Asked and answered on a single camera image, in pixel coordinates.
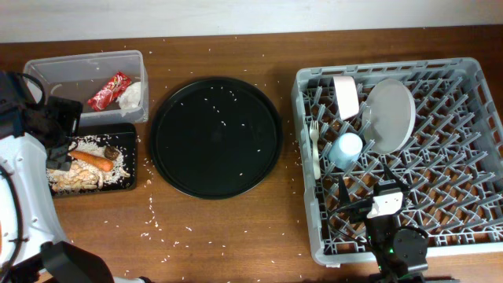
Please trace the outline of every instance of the wall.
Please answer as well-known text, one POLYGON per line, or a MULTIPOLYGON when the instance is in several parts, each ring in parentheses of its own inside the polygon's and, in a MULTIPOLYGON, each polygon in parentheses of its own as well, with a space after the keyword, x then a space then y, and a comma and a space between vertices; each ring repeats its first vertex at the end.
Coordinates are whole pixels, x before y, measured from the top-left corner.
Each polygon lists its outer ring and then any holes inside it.
POLYGON ((502 23, 501 0, 0 0, 0 42, 502 23))

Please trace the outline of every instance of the red wrapper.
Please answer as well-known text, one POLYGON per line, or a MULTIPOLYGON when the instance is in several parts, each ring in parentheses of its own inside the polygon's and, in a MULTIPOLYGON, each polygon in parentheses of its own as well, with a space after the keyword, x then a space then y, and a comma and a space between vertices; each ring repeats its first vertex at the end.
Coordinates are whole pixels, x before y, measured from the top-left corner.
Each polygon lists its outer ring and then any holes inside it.
POLYGON ((87 104, 94 109, 94 111, 102 111, 117 99, 126 88, 131 84, 131 79, 121 72, 114 75, 103 88, 97 92, 87 104))

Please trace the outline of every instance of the white cup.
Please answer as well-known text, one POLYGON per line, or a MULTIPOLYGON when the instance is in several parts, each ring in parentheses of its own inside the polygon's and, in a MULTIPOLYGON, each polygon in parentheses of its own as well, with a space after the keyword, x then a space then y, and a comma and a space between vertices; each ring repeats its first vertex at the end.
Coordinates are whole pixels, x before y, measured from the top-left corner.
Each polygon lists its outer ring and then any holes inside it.
POLYGON ((333 84, 340 118, 346 120, 358 114, 360 104, 353 77, 336 75, 333 77, 333 84))
POLYGON ((362 147, 363 142, 359 136, 353 133, 343 134, 332 144, 329 160, 345 171, 353 161, 358 160, 362 147))

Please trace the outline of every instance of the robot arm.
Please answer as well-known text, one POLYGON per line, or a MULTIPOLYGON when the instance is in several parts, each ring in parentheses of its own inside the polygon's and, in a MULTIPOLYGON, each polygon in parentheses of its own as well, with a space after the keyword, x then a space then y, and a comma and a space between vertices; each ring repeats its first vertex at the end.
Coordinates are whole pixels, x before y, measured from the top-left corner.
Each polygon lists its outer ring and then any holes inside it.
POLYGON ((44 105, 43 91, 36 103, 23 77, 41 88, 29 75, 0 72, 0 283, 35 282, 44 270, 57 282, 150 282, 113 277, 101 258, 67 242, 46 168, 69 170, 83 107, 58 97, 44 105))
POLYGON ((365 224, 366 243, 363 244, 371 249, 380 269, 380 274, 371 276, 372 282, 424 282, 421 272, 428 268, 428 233, 420 228, 400 226, 395 221, 395 216, 406 205, 409 188, 386 165, 384 173, 389 180, 375 184, 373 195, 355 202, 351 202, 340 176, 340 205, 333 213, 347 213, 351 224, 365 224))

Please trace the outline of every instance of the cable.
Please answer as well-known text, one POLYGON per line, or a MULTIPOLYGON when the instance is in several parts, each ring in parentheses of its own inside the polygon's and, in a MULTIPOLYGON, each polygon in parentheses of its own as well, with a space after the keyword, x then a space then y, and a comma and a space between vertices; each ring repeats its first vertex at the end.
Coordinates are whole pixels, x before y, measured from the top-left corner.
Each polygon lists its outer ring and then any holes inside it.
POLYGON ((34 105, 34 108, 37 110, 41 109, 46 104, 46 92, 44 91, 44 87, 43 87, 42 83, 39 81, 39 79, 37 79, 33 75, 29 75, 29 74, 17 73, 17 72, 15 72, 14 74, 31 80, 33 83, 35 83, 39 87, 40 91, 42 91, 42 96, 40 97, 39 103, 34 105))
POLYGON ((10 192, 13 195, 13 202, 17 217, 17 239, 13 240, 16 243, 16 247, 14 248, 14 252, 9 261, 7 262, 7 264, 2 266, 2 271, 0 271, 0 283, 5 283, 9 278, 10 268, 14 265, 14 262, 16 261, 17 255, 19 255, 21 245, 23 243, 23 216, 21 214, 19 197, 17 196, 13 180, 10 178, 9 173, 7 173, 7 170, 2 165, 0 165, 0 173, 6 178, 7 184, 9 184, 10 192))
POLYGON ((333 225, 333 224, 331 224, 330 222, 329 222, 329 227, 330 227, 330 228, 332 228, 332 231, 334 231, 334 232, 336 232, 336 233, 339 233, 339 234, 341 234, 341 235, 345 236, 345 237, 346 237, 348 240, 350 240, 350 241, 354 241, 354 242, 357 242, 357 243, 359 243, 359 244, 363 244, 363 245, 364 245, 364 246, 366 246, 367 248, 372 248, 369 244, 365 243, 364 241, 360 241, 360 240, 359 240, 359 239, 357 239, 357 238, 353 238, 352 236, 350 236, 350 235, 348 235, 348 234, 346 234, 346 233, 341 232, 339 229, 335 228, 335 227, 334 227, 334 225, 333 225))

